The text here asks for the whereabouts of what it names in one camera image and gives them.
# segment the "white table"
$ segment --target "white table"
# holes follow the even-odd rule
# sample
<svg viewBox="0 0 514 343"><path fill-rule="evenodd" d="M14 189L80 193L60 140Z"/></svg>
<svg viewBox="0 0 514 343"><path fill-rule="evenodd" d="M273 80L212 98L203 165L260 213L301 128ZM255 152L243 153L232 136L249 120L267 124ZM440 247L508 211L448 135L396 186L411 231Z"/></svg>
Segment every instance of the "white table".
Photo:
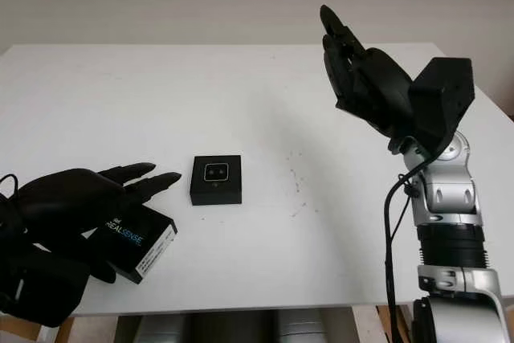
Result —
<svg viewBox="0 0 514 343"><path fill-rule="evenodd" d="M412 76L432 44L382 44ZM514 125L477 89L471 143L492 266L514 295ZM16 46L0 59L2 173L152 161L182 180L150 206L179 233L139 284L90 279L77 314L386 302L382 205L401 157L336 110L316 46ZM194 155L243 156L241 206L190 205ZM395 207L400 207L400 198ZM418 290L411 215L399 302Z"/></svg>

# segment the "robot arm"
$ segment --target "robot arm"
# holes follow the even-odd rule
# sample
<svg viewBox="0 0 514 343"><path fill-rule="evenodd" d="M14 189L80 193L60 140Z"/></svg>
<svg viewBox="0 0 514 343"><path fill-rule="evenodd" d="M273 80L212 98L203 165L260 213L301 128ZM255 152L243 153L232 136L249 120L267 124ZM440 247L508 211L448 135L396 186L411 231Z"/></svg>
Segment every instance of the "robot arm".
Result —
<svg viewBox="0 0 514 343"><path fill-rule="evenodd" d="M393 237L389 210L394 192L412 178L414 223L423 265L414 303L418 343L510 342L500 286L487 269L475 184L467 170L469 144L456 132L473 101L469 59L433 58L412 80L385 52L364 49L327 6L324 62L336 107L367 120L402 153L408 174L385 199L385 275L394 343L399 341L394 299Z"/></svg>
<svg viewBox="0 0 514 343"><path fill-rule="evenodd" d="M510 342L498 275L487 268L482 216L467 169L469 144L456 132L441 155L412 178L414 225L423 265L414 302L416 342ZM416 146L404 155L408 169L423 161Z"/></svg>

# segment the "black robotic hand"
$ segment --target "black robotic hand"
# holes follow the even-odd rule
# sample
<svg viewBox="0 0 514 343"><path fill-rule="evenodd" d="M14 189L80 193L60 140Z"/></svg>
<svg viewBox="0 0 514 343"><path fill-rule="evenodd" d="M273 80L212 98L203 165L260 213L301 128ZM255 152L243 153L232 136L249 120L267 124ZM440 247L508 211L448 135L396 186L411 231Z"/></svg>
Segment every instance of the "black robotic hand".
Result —
<svg viewBox="0 0 514 343"><path fill-rule="evenodd" d="M442 153L475 97L471 61L433 58L412 80L384 51L364 49L330 8L322 6L320 17L336 107L389 137L393 154L404 153L412 141L427 157Z"/></svg>
<svg viewBox="0 0 514 343"><path fill-rule="evenodd" d="M167 173L123 185L154 168L70 169L16 186L10 198L0 195L0 309L55 326L80 302L90 273L113 283L116 273L82 233L122 217L181 177Z"/></svg>

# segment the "cable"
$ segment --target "cable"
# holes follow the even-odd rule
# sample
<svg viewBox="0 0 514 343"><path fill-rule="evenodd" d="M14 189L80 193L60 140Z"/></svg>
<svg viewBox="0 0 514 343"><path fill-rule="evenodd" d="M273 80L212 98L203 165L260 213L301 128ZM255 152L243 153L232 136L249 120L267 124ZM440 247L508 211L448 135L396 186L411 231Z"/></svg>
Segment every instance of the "cable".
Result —
<svg viewBox="0 0 514 343"><path fill-rule="evenodd" d="M11 177L13 179L13 182L14 182L14 197L17 198L18 197L18 178L14 175L14 174L6 174L5 176L3 176L2 178L0 178L0 184L2 184L2 182L4 182L7 178Z"/></svg>
<svg viewBox="0 0 514 343"><path fill-rule="evenodd" d="M394 235L396 235L396 231L398 230L398 228L400 227L400 224L402 223L403 215L407 211L407 207L409 206L409 202L410 202L410 196L407 196L407 201L405 201L405 205L404 205L404 207L402 209L402 214L400 214L400 218L396 222L396 226L394 227L393 234L391 235L391 242L394 240Z"/></svg>
<svg viewBox="0 0 514 343"><path fill-rule="evenodd" d="M394 194L400 186L408 183L409 179L425 169L432 161L439 155L436 154L421 164L410 170L407 174L399 176L398 181L390 189L384 201L384 228L385 228L385 290L387 292L387 304L389 307L390 322L391 322L391 337L393 343L402 343L400 332L398 331L398 322L396 318L396 297L394 294L394 273L393 273L393 236L391 236L390 227L390 206Z"/></svg>

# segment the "small black box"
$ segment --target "small black box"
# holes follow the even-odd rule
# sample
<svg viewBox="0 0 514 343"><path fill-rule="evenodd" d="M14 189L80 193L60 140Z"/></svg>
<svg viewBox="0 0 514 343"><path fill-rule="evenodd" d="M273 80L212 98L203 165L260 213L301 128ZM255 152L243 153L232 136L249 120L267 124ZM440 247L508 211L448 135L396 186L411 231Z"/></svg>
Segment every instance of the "small black box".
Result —
<svg viewBox="0 0 514 343"><path fill-rule="evenodd" d="M240 204L241 156L195 157L190 196L193 205Z"/></svg>
<svg viewBox="0 0 514 343"><path fill-rule="evenodd" d="M120 275L139 284L176 234L171 218L139 205L98 227L89 240Z"/></svg>

